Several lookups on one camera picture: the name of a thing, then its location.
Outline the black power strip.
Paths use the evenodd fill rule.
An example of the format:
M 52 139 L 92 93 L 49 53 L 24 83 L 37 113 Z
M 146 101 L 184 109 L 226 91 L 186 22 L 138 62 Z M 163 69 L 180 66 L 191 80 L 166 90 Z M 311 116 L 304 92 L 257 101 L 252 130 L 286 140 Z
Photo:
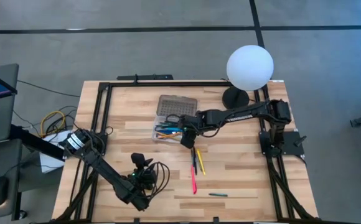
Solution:
M 116 78 L 118 81 L 125 81 L 125 80 L 131 80 L 131 81 L 138 81 L 138 80 L 173 80 L 174 77 L 169 74 L 152 74 L 152 75 L 130 75 L 130 76 L 117 76 Z

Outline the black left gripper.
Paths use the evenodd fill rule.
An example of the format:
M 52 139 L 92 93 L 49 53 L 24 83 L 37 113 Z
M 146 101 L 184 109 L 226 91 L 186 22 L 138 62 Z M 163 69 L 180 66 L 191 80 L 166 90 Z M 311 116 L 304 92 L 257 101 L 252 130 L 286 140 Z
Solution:
M 152 190 L 157 182 L 157 174 L 154 170 L 154 164 L 151 165 L 153 159 L 145 159 L 143 154 L 132 153 L 131 160 L 136 166 L 130 175 L 135 185 L 143 190 Z

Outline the white box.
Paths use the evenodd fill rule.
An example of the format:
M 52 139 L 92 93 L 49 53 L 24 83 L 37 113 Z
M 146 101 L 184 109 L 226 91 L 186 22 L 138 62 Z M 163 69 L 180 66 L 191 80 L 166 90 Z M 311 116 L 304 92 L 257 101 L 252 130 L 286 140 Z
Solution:
M 53 144 L 54 146 L 58 146 L 59 148 L 63 149 L 63 147 L 59 145 L 59 142 L 65 140 L 69 133 L 71 133 L 71 131 L 62 131 L 56 134 L 51 134 L 45 137 L 44 141 L 47 141 Z M 45 155 L 41 152 L 39 153 L 39 157 L 40 157 L 41 171 L 44 174 L 52 172 L 55 169 L 61 168 L 65 164 L 63 161 L 54 159 L 53 157 Z

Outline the clear supply box grey lid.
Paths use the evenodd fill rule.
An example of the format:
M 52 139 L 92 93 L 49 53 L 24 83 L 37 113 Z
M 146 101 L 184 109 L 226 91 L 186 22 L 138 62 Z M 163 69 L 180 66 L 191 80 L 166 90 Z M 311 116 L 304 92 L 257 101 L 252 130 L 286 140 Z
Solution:
M 159 97 L 158 106 L 156 110 L 156 117 L 152 129 L 152 140 L 163 141 L 171 143 L 180 143 L 181 138 L 177 139 L 158 139 L 154 129 L 158 124 L 176 124 L 178 117 L 181 115 L 193 116 L 197 111 L 198 101 L 195 98 L 188 98 L 177 95 L 161 95 Z

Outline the black support bar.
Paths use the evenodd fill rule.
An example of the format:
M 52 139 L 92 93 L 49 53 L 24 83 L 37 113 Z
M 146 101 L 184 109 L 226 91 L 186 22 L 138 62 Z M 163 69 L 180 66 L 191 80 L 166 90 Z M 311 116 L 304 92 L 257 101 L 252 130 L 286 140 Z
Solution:
M 20 139 L 24 145 L 32 147 L 36 151 L 53 157 L 54 159 L 64 161 L 63 149 L 50 142 L 44 141 L 41 138 L 38 138 L 30 132 L 23 130 L 19 126 L 15 126 L 13 124 L 11 125 L 9 139 Z

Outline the white globe table lamp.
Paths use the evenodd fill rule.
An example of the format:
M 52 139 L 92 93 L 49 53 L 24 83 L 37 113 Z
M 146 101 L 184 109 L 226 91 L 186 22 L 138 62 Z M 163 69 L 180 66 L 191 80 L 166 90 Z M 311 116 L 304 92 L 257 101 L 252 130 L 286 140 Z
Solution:
M 229 110 L 248 105 L 248 92 L 265 86 L 273 72 L 274 61 L 266 49 L 258 45 L 236 49 L 227 61 L 226 73 L 232 85 L 222 95 L 224 107 Z

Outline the grey side desk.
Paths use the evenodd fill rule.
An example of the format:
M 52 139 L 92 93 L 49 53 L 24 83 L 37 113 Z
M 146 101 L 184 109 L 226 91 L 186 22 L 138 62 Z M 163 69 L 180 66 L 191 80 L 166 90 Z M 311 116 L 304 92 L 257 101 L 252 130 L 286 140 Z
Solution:
M 0 204 L 0 217 L 11 215 L 13 220 L 19 219 L 21 193 L 19 192 L 19 162 L 22 156 L 20 140 L 0 142 L 0 176 L 8 179 L 4 191 L 6 200 Z

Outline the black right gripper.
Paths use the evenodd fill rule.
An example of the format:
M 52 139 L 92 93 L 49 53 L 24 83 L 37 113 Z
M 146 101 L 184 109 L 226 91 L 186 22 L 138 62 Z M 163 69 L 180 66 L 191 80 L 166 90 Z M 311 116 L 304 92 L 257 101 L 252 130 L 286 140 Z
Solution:
M 180 143 L 186 148 L 192 149 L 195 145 L 196 137 L 204 135 L 204 117 L 206 114 L 206 112 L 198 111 L 195 116 L 184 114 L 177 120 L 176 125 L 180 128 L 177 130 L 177 133 L 182 134 Z

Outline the yellow highlighter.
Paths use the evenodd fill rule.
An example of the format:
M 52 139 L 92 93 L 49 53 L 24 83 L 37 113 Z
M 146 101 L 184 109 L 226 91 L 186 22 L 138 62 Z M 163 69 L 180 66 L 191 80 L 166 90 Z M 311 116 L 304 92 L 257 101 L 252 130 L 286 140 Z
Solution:
M 206 175 L 205 167 L 204 167 L 204 163 L 203 163 L 203 160 L 202 160 L 200 150 L 196 149 L 196 151 L 197 151 L 197 158 L 199 160 L 200 170 L 202 171 L 203 175 Z

